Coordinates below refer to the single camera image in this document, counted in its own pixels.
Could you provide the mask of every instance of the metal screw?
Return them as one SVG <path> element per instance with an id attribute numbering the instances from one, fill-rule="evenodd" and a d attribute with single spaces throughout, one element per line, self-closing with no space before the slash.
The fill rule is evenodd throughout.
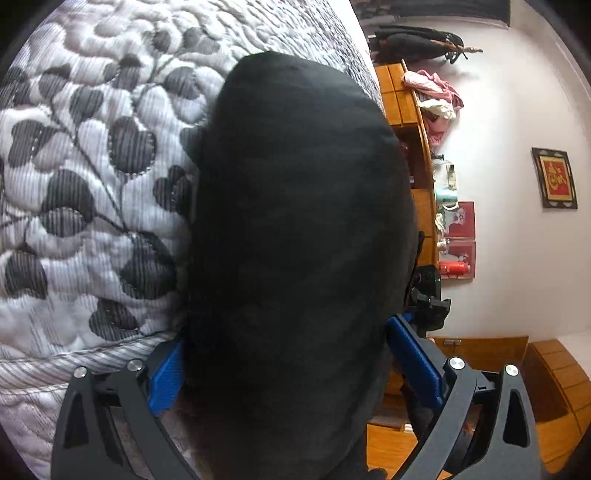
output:
<path id="1" fill-rule="evenodd" d="M 505 372 L 512 377 L 516 377 L 519 374 L 519 369 L 515 365 L 507 365 L 505 367 Z"/>
<path id="2" fill-rule="evenodd" d="M 466 366 L 466 363 L 461 358 L 453 356 L 449 359 L 449 366 L 454 370 L 461 370 Z"/>
<path id="3" fill-rule="evenodd" d="M 76 368 L 76 370 L 74 370 L 74 376 L 76 378 L 85 377 L 87 373 L 88 373 L 88 370 L 85 367 L 78 367 L 78 368 Z"/>
<path id="4" fill-rule="evenodd" d="M 127 370 L 131 372 L 137 372 L 138 370 L 142 370 L 143 366 L 144 364 L 142 363 L 142 361 L 138 358 L 135 358 L 127 364 Z"/>

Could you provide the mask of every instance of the picture frame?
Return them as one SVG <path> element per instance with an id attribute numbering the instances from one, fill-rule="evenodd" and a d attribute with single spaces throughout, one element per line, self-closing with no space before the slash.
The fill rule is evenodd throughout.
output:
<path id="1" fill-rule="evenodd" d="M 441 208 L 445 223 L 445 238 L 467 239 L 476 238 L 476 215 L 474 202 L 458 202 L 457 208 L 448 210 Z"/>
<path id="2" fill-rule="evenodd" d="M 446 252 L 439 252 L 439 263 L 463 262 L 469 266 L 469 271 L 463 275 L 441 273 L 442 279 L 473 280 L 476 277 L 476 241 L 451 240 Z"/>
<path id="3" fill-rule="evenodd" d="M 568 153 L 551 148 L 532 148 L 544 208 L 578 209 Z"/>

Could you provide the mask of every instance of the pink cloth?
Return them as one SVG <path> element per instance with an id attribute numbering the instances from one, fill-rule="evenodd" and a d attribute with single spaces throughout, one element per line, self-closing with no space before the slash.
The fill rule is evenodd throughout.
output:
<path id="1" fill-rule="evenodd" d="M 406 72 L 402 77 L 402 81 L 406 86 L 423 92 L 428 97 L 451 103 L 455 111 L 464 107 L 464 102 L 454 87 L 445 80 L 441 80 L 437 73 L 431 75 L 425 70 Z M 429 144 L 432 148 L 438 147 L 443 140 L 445 132 L 449 129 L 450 121 L 442 116 L 431 116 L 430 114 L 424 115 L 423 118 L 425 120 Z"/>

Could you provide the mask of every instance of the quilted bedspread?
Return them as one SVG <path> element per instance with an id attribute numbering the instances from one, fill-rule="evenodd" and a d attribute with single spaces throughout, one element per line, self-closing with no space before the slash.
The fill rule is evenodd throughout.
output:
<path id="1" fill-rule="evenodd" d="M 67 0 L 0 83 L 0 423 L 50 475 L 67 382 L 183 320 L 194 163 L 240 58 L 274 50 L 379 91 L 325 0 Z"/>

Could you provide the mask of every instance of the black garment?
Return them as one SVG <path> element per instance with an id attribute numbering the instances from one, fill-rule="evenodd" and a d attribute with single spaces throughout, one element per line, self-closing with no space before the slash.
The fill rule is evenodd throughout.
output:
<path id="1" fill-rule="evenodd" d="M 265 53 L 230 73 L 199 162 L 188 377 L 216 480 L 357 463 L 417 249 L 398 140 L 349 76 Z"/>

